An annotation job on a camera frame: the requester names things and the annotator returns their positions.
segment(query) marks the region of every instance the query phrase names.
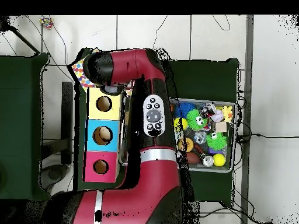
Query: red panel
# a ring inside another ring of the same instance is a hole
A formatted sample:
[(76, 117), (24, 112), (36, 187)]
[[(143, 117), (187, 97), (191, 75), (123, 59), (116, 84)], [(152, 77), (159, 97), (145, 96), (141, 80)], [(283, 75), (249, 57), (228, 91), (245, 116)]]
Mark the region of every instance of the red panel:
[(142, 163), (136, 187), (104, 192), (102, 224), (146, 224), (161, 199), (177, 186), (176, 162), (153, 160)]
[(93, 224), (96, 205), (96, 191), (84, 193), (73, 224)]
[[(93, 169), (97, 160), (105, 160), (108, 163), (108, 171), (98, 174)], [(117, 152), (87, 151), (85, 166), (85, 182), (114, 183), (116, 181), (116, 166), (118, 165)]]
[(136, 50), (135, 57), (139, 77), (144, 75), (144, 80), (157, 78), (165, 81), (163, 72), (156, 68), (151, 61), (149, 61), (147, 53), (144, 49)]
[(144, 49), (116, 51), (110, 54), (113, 60), (113, 83), (129, 82), (141, 78), (142, 75), (144, 80), (158, 78), (165, 81), (164, 74), (149, 61)]
[(129, 82), (138, 79), (135, 50), (116, 51), (110, 53), (113, 60), (112, 82)]

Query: round hole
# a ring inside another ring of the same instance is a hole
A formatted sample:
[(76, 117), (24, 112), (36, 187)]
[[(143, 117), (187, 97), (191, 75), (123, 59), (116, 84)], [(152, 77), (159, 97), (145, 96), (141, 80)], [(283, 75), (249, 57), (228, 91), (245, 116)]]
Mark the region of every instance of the round hole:
[(96, 101), (96, 108), (99, 111), (107, 112), (112, 108), (112, 101), (107, 96), (101, 96)]
[(97, 127), (93, 132), (92, 138), (98, 145), (107, 145), (113, 138), (112, 130), (107, 126)]
[(105, 160), (97, 160), (93, 164), (93, 169), (98, 174), (104, 174), (108, 171), (108, 163)]

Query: small ball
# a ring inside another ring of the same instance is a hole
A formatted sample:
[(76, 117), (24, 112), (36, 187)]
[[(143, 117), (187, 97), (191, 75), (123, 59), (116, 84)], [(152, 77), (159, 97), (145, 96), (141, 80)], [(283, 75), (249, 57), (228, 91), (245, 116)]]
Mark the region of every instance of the small ball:
[(213, 156), (214, 165), (217, 167), (221, 167), (225, 164), (225, 156), (223, 154), (215, 154)]
[[(188, 122), (185, 118), (181, 118), (182, 119), (182, 124), (183, 124), (183, 130), (188, 128)], [(177, 132), (180, 131), (180, 122), (179, 122), (180, 118), (176, 118), (173, 122), (173, 126), (175, 127), (175, 130)]]
[(198, 164), (200, 162), (199, 157), (193, 152), (187, 153), (187, 160), (188, 164)]
[(178, 147), (180, 151), (190, 152), (193, 149), (193, 142), (190, 138), (186, 138), (186, 145), (187, 147), (184, 146), (183, 138), (178, 140)]

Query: red robot arm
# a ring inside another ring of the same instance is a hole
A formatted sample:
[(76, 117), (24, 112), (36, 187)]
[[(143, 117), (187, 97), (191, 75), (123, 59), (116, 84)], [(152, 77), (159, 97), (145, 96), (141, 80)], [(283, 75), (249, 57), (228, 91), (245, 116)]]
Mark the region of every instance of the red robot arm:
[(84, 60), (95, 84), (118, 86), (136, 80), (130, 106), (128, 168), (140, 169), (130, 189), (93, 195), (99, 222), (86, 223), (83, 196), (73, 224), (180, 224), (182, 200), (165, 73), (154, 50), (97, 52)]

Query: toy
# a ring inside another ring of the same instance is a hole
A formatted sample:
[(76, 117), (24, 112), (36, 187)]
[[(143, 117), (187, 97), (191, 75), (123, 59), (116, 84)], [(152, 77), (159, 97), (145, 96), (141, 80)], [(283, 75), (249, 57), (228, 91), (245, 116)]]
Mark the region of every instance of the toy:
[(194, 148), (198, 151), (199, 154), (204, 153), (204, 151), (201, 148), (201, 146), (199, 146), (197, 143), (194, 144)]
[(187, 120), (184, 118), (176, 118), (173, 122), (173, 126), (175, 127), (175, 130), (179, 132), (181, 130), (181, 123), (180, 119), (182, 119), (182, 125), (183, 125), (183, 130), (187, 129), (188, 123)]
[(193, 142), (190, 138), (186, 138), (186, 145), (187, 147), (185, 148), (183, 138), (178, 140), (178, 147), (180, 151), (190, 152), (193, 149)]
[(223, 116), (224, 116), (224, 121), (225, 122), (231, 122), (232, 120), (232, 106), (225, 106), (222, 109)]
[(222, 154), (216, 154), (213, 156), (214, 165), (217, 167), (221, 167), (225, 164), (225, 157)]
[(52, 28), (53, 23), (54, 23), (53, 18), (50, 18), (50, 17), (44, 17), (44, 16), (42, 16), (42, 17), (39, 19), (39, 22), (40, 22), (41, 24), (43, 24), (43, 26), (44, 26), (46, 29), (48, 29), (48, 30), (50, 30), (50, 29)]
[(202, 153), (199, 157), (205, 167), (211, 167), (214, 163), (213, 157), (208, 154)]
[(195, 133), (194, 135), (194, 141), (197, 142), (198, 144), (203, 144), (206, 142), (207, 139), (207, 133), (204, 131), (199, 131)]
[(213, 122), (212, 123), (212, 130), (213, 130), (213, 132), (216, 132), (216, 133), (226, 132), (227, 131), (227, 123), (225, 121), (223, 121), (223, 122)]
[(195, 109), (196, 106), (193, 103), (183, 102), (176, 106), (175, 116), (186, 118), (189, 111)]
[(209, 118), (216, 113), (215, 105), (212, 103), (206, 103), (199, 108), (199, 113), (203, 118)]
[(200, 159), (195, 153), (188, 152), (187, 153), (187, 161), (188, 161), (188, 164), (197, 164), (200, 162)]
[(220, 122), (223, 120), (223, 118), (224, 118), (223, 112), (219, 109), (216, 109), (216, 113), (211, 116), (211, 119), (214, 122)]
[(186, 119), (189, 127), (195, 131), (202, 129), (207, 124), (207, 119), (200, 116), (198, 109), (189, 111)]
[(204, 126), (203, 130), (207, 132), (207, 131), (211, 130), (211, 128), (212, 128), (212, 123), (210, 122), (210, 119), (208, 118), (207, 124)]
[(223, 154), (223, 150), (214, 150), (214, 149), (211, 149), (211, 148), (208, 149), (208, 152), (210, 154)]
[(222, 133), (213, 132), (207, 135), (207, 144), (215, 151), (220, 151), (227, 145), (227, 137), (223, 136)]

